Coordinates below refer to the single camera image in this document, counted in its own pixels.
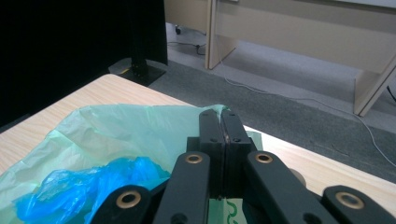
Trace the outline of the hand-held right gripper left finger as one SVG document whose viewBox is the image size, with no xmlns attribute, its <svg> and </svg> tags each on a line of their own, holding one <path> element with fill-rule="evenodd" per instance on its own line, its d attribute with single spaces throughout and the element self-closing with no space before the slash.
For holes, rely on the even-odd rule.
<svg viewBox="0 0 396 224">
<path fill-rule="evenodd" d="M 207 109 L 199 114 L 199 135 L 187 138 L 188 151 L 200 151 L 210 158 L 209 192 L 211 199 L 222 197 L 224 138 L 217 113 Z"/>
</svg>

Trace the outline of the green plastic bag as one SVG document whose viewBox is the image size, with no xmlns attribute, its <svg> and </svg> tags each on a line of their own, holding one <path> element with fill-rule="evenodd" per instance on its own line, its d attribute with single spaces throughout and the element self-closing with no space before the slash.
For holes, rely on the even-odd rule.
<svg viewBox="0 0 396 224">
<path fill-rule="evenodd" d="M 1 133 L 0 224 L 21 224 L 12 201 L 38 189 L 54 170 L 147 156 L 170 172 L 187 138 L 199 133 L 203 111 L 186 105 L 89 105 L 54 127 L 36 115 Z"/>
</svg>

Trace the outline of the blue plastic bag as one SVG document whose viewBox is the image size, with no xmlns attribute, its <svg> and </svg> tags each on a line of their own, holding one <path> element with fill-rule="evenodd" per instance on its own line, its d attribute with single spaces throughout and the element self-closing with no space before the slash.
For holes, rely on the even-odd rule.
<svg viewBox="0 0 396 224">
<path fill-rule="evenodd" d="M 119 158 L 79 171 L 55 170 L 38 189 L 14 201 L 24 224 L 89 224 L 114 190 L 134 185 L 151 190 L 170 174 L 148 157 Z"/>
</svg>

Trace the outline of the beige desk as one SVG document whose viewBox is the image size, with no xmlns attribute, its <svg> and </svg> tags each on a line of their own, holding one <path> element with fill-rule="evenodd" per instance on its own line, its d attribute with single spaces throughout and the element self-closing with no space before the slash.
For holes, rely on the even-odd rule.
<svg viewBox="0 0 396 224">
<path fill-rule="evenodd" d="M 396 78 L 396 0 L 164 0 L 165 20 L 206 33 L 205 68 L 239 40 L 351 66 L 365 116 Z"/>
</svg>

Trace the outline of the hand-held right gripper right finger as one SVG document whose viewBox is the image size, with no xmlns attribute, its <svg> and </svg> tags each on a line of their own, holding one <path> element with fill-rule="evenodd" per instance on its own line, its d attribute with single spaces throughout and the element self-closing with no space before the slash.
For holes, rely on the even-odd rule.
<svg viewBox="0 0 396 224">
<path fill-rule="evenodd" d="M 247 183 L 246 161 L 255 147 L 239 116 L 233 111 L 221 113 L 220 125 L 225 139 L 222 194 L 225 198 L 242 198 Z"/>
</svg>

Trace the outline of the black curtain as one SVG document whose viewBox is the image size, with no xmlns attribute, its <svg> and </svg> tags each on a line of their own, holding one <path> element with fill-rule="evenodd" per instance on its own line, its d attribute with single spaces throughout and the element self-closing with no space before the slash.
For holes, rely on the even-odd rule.
<svg viewBox="0 0 396 224">
<path fill-rule="evenodd" d="M 125 58 L 168 62 L 164 0 L 0 0 L 0 128 Z"/>
</svg>

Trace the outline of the black stand base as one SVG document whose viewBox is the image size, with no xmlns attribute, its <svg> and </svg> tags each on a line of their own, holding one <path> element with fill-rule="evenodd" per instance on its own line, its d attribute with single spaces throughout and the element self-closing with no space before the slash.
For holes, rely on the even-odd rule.
<svg viewBox="0 0 396 224">
<path fill-rule="evenodd" d="M 165 70 L 161 68 L 148 63 L 143 63 L 142 65 L 134 64 L 130 58 L 122 59 L 110 65 L 108 71 L 111 74 L 146 87 L 165 74 Z"/>
</svg>

